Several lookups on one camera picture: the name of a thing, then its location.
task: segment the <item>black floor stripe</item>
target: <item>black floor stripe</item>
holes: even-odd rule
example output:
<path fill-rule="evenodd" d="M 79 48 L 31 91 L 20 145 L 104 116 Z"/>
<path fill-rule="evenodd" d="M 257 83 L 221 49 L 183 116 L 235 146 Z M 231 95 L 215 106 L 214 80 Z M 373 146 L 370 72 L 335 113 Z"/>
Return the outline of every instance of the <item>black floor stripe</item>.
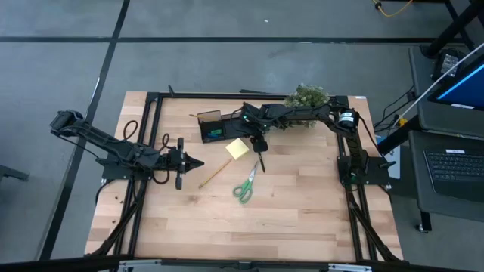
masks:
<path fill-rule="evenodd" d="M 112 37 L 69 37 L 69 36 L 0 36 L 0 42 L 61 42 L 61 43 L 96 43 L 113 42 Z"/>
<path fill-rule="evenodd" d="M 113 32 L 113 38 L 118 38 L 123 27 L 124 19 L 126 17 L 126 12 L 128 10 L 130 0 L 124 0 L 123 6 L 118 16 L 116 22 L 116 27 Z M 106 57 L 104 58 L 103 65 L 98 77 L 98 83 L 95 87 L 94 94 L 92 95 L 91 103 L 88 106 L 88 110 L 85 116 L 86 121 L 92 122 L 94 119 L 96 109 L 98 108 L 99 100 L 101 98 L 101 93 L 103 91 L 104 83 L 106 82 L 107 73 L 113 59 L 114 50 L 116 49 L 116 43 L 111 42 L 107 48 Z M 84 140 L 78 140 L 78 145 L 85 147 L 86 142 Z M 70 163 L 67 165 L 66 174 L 63 179 L 63 188 L 60 193 L 60 197 L 55 206 L 54 216 L 50 223 L 50 227 L 45 237 L 44 246 L 40 253 L 39 259 L 41 261 L 48 260 L 51 258 L 52 251 L 54 250 L 55 241 L 59 230 L 62 225 L 62 220 L 64 219 L 64 214 L 66 212 L 67 204 L 69 202 L 70 194 L 72 193 L 74 187 L 74 181 L 76 180 L 77 172 L 79 170 L 79 165 L 82 159 L 82 148 L 76 147 L 73 151 L 73 155 L 70 158 Z"/>
<path fill-rule="evenodd" d="M 431 43 L 436 38 L 337 38 L 337 37 L 0 37 L 0 42 L 54 42 L 54 43 L 318 43 L 318 44 L 422 44 Z M 455 38 L 450 43 L 464 43 Z"/>

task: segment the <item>scissors handle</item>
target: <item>scissors handle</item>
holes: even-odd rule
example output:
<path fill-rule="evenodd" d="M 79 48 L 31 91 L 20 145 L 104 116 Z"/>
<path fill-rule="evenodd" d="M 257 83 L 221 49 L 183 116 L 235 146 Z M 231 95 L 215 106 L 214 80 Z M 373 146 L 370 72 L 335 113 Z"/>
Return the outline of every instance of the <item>scissors handle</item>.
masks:
<path fill-rule="evenodd" d="M 238 197 L 241 204 L 245 204 L 252 196 L 252 184 L 249 180 L 246 180 L 242 185 L 235 187 L 232 193 L 235 197 Z"/>

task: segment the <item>table leg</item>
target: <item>table leg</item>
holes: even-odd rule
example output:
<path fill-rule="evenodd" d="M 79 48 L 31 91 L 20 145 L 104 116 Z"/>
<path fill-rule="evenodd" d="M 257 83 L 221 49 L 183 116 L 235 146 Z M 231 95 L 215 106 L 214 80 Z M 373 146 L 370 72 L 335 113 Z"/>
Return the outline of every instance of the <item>table leg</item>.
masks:
<path fill-rule="evenodd" d="M 410 131 L 421 131 L 420 121 L 418 120 L 418 115 L 412 117 L 408 120 L 402 127 L 394 131 L 389 137 L 381 141 L 378 144 L 378 151 L 383 155 L 392 151 L 395 147 L 403 144 L 408 140 L 408 133 Z"/>

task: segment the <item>pencil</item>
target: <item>pencil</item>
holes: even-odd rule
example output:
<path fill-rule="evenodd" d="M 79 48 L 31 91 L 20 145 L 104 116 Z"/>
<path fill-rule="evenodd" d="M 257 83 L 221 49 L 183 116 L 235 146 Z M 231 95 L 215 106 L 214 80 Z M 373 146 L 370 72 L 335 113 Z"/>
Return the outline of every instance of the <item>pencil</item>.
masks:
<path fill-rule="evenodd" d="M 210 178 L 207 178 L 206 181 L 204 181 L 202 184 L 198 185 L 198 189 L 201 189 L 201 187 L 205 186 L 205 184 L 207 184 L 213 177 L 215 177 L 215 175 L 217 175 L 217 173 L 219 173 L 231 161 L 232 161 L 232 158 L 230 158 L 226 163 L 224 163 L 222 166 L 220 166 L 220 168 L 217 169 L 217 171 L 215 171 L 215 173 L 213 173 L 210 176 Z"/>

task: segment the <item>blue screen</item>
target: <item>blue screen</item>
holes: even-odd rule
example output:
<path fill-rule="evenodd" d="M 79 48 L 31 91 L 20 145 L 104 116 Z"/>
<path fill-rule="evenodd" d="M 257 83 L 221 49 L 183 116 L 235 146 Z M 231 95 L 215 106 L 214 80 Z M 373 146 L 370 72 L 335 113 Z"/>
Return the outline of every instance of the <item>blue screen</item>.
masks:
<path fill-rule="evenodd" d="M 439 95 L 437 100 L 472 107 L 484 107 L 484 64 Z"/>

